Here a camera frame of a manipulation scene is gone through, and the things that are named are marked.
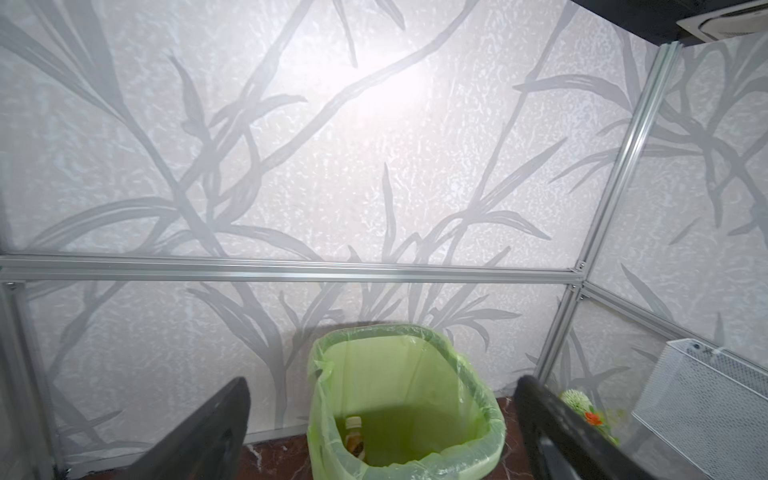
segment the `white wire basket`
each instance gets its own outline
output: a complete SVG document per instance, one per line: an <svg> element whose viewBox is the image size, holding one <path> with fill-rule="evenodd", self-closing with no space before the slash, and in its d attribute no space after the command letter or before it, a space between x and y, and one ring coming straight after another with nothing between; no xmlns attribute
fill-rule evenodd
<svg viewBox="0 0 768 480"><path fill-rule="evenodd" d="M667 342L632 415L715 480L768 478L768 372L727 351Z"/></svg>

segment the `aluminum frame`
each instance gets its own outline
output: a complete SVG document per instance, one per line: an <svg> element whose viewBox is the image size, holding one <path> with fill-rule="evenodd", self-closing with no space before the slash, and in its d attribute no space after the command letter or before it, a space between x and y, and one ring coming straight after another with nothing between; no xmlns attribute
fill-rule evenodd
<svg viewBox="0 0 768 480"><path fill-rule="evenodd" d="M628 319L631 319L641 324L642 326L653 330L665 339L698 339L705 343L711 343L710 340L704 339L701 336L698 336L696 333L684 329L682 326L661 318L655 313L649 312L642 306L632 303L629 300L618 296L616 293L613 293L610 290L606 290L601 286L595 285L592 282L584 282L584 285L581 287L581 296L584 298L592 299L601 305L604 305L611 310L626 316Z"/></svg>
<svg viewBox="0 0 768 480"><path fill-rule="evenodd" d="M648 133L656 120L656 114L667 90L667 82L669 81L672 68L677 63L677 57L681 48L680 42L675 41L670 44L661 45L656 53L656 58L648 74L648 83L646 83L646 88L643 90L637 103L637 109L627 128L627 133L624 135L624 143L621 145L616 163L611 170L611 175L608 177L603 196L598 204L598 210L587 233L584 246L581 248L579 261L577 261L574 268L577 271L584 272L587 275L587 279L589 279L589 273L594 265L594 260L597 258L598 252L605 241L608 227L616 213L621 195L629 185L634 168L637 166L645 146ZM554 361L560 354L566 335L571 329L576 305L579 299L582 298L581 291L582 288L580 286L576 286L575 289L572 287L571 291L567 291L560 302L554 322L547 334L547 339L541 349L541 355L536 365L535 375L542 382L549 377ZM605 303L605 305L613 308L611 304ZM643 318L645 318L646 323L654 324L654 319L651 317L645 316Z"/></svg>
<svg viewBox="0 0 768 480"><path fill-rule="evenodd" d="M38 364L25 332L23 283L0 285L0 368L8 382L15 421L21 431L33 476L53 480L64 468L54 440L51 405L44 400Z"/></svg>
<svg viewBox="0 0 768 480"><path fill-rule="evenodd" d="M241 282L580 283L575 270L58 255L0 257L0 281L195 280Z"/></svg>
<svg viewBox="0 0 768 480"><path fill-rule="evenodd" d="M514 269L436 265L372 263L318 263L282 260L235 260L211 258L131 258L96 255L0 255L2 348L14 359L8 364L14 381L14 396L35 406L24 414L32 454L41 478L63 468L52 429L50 404L41 390L42 369L35 364L26 335L23 309L26 280L167 280L167 281L280 281L280 282L403 282L403 283L549 283L566 286L562 301L542 347L535 369L546 379L571 328L578 302L591 298L646 326L665 338L698 338L645 308L587 281L604 242L621 194L626 190L641 155L668 78L677 61L680 44L662 45L649 73L649 81L637 104L619 155L598 205L597 212L574 269ZM0 221L0 230L4 224ZM0 249L7 238L0 232ZM261 432L255 435L269 435Z"/></svg>

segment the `air conditioner vent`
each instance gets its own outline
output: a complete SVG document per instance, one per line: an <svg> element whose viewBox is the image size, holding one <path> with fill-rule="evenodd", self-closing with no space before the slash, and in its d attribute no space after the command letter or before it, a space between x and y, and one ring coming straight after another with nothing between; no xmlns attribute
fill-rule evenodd
<svg viewBox="0 0 768 480"><path fill-rule="evenodd" d="M696 15L680 20L677 24L703 41L717 41L768 31L768 0L747 2Z"/></svg>

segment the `orange flower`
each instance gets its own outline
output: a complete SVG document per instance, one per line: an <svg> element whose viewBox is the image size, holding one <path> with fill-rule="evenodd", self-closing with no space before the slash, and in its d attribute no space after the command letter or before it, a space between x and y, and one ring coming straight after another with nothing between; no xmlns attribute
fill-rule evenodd
<svg viewBox="0 0 768 480"><path fill-rule="evenodd" d="M600 416L597 413L586 412L584 416L587 417L587 423L590 425L603 425L603 421L600 420Z"/></svg>

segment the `green plastic bag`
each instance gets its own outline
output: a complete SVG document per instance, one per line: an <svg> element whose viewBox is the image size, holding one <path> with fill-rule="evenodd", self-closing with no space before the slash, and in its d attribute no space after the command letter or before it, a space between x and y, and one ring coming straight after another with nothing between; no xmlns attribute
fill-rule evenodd
<svg viewBox="0 0 768 480"><path fill-rule="evenodd" d="M493 393L433 330L337 330L315 342L307 372L315 480L471 480L498 463L506 426ZM366 462L343 444L345 419L355 415Z"/></svg>

